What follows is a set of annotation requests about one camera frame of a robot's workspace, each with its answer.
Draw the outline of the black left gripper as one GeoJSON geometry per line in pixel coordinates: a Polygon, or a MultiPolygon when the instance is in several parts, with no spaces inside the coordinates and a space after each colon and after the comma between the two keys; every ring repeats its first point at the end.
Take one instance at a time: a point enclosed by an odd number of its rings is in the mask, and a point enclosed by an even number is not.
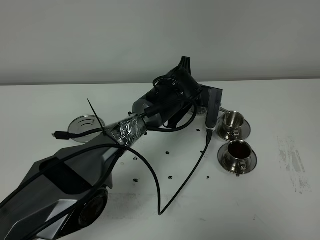
{"type": "Polygon", "coordinates": [[[195,100],[201,93],[201,87],[191,73],[191,58],[182,56],[179,64],[166,75],[177,84],[179,94],[187,99],[195,100]]]}

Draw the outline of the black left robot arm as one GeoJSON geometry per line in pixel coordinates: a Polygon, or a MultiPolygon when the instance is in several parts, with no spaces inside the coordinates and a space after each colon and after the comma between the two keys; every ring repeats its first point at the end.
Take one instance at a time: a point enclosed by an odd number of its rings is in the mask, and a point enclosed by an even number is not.
{"type": "Polygon", "coordinates": [[[196,106],[201,87],[191,59],[153,81],[153,88],[123,120],[94,130],[95,137],[33,164],[0,205],[3,240],[57,240],[93,224],[103,213],[117,161],[148,131],[177,132],[196,106]]]}

